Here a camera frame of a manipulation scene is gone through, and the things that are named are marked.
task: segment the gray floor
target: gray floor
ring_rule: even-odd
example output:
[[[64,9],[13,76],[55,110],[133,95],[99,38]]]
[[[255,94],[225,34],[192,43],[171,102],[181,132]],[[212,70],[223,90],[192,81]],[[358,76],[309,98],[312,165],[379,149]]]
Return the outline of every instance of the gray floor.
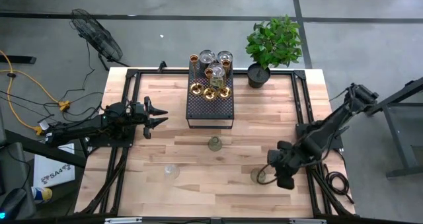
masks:
[[[299,1],[304,17],[398,19],[423,15],[423,0]],[[293,0],[0,0],[3,11],[69,13],[74,8],[97,14],[295,16]],[[254,22],[102,20],[101,23],[122,48],[123,61],[131,65],[158,66],[165,60],[169,66],[186,66],[187,55],[206,48],[233,52],[235,67],[248,67],[252,63],[244,47]],[[380,99],[384,99],[406,82],[422,76],[419,58],[423,50],[422,27],[422,24],[306,23],[305,31],[313,68],[323,69],[330,96],[355,82],[377,91]],[[15,65],[15,68],[31,74],[54,97],[81,86],[89,71],[88,54],[85,41],[70,27],[69,20],[0,18],[0,33],[0,50],[38,58],[35,65]],[[96,71],[89,77],[86,91],[72,93],[69,99],[103,90],[107,72],[92,48],[91,66]],[[295,67],[305,66],[301,60]],[[7,81],[0,81],[1,90],[6,89]],[[38,87],[21,76],[15,79],[12,93],[38,102],[49,101]],[[89,97],[74,104],[71,111],[81,112],[99,101],[100,96]],[[334,100],[332,107],[340,103],[341,100]],[[45,113],[37,105],[24,104]],[[1,101],[1,108],[8,121],[7,129],[34,137],[32,131],[16,121],[5,101]],[[34,125],[40,119],[23,108],[16,110],[29,124]],[[63,120],[59,113],[54,118]],[[358,116],[349,125],[351,128],[342,138],[357,213],[364,217],[421,222],[423,175],[385,178],[387,171],[401,168],[401,162],[383,115]]]

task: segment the wooden table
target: wooden table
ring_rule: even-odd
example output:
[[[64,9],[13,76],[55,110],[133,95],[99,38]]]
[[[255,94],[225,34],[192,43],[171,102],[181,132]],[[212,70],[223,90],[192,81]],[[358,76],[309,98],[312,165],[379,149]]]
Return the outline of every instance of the wooden table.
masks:
[[[103,106],[120,102],[126,70],[110,68]],[[305,73],[314,117],[324,119],[331,108],[323,72],[306,69]],[[238,76],[234,86],[233,129],[195,130],[188,128],[185,119],[187,75],[142,76],[138,98],[142,101],[149,96],[154,107],[169,111],[169,120],[151,132],[151,139],[143,137],[143,126],[137,128],[126,165],[119,216],[312,217],[304,169],[294,176],[293,190],[279,188],[276,183],[261,186],[250,179],[250,171],[266,164],[267,151],[275,149],[279,140],[295,141],[297,117],[290,78],[272,76],[261,89],[252,89],[247,76]],[[207,146],[215,135],[223,141],[218,152]],[[86,207],[103,185],[110,150],[100,148],[88,158],[75,211]],[[346,175],[336,153],[332,152],[325,163],[329,171]],[[179,177],[172,182],[165,182],[168,164],[180,167]],[[266,172],[267,180],[273,178],[273,169]],[[114,186],[111,190],[109,208]],[[323,210],[321,189],[316,191]],[[354,213],[345,196],[338,199]]]

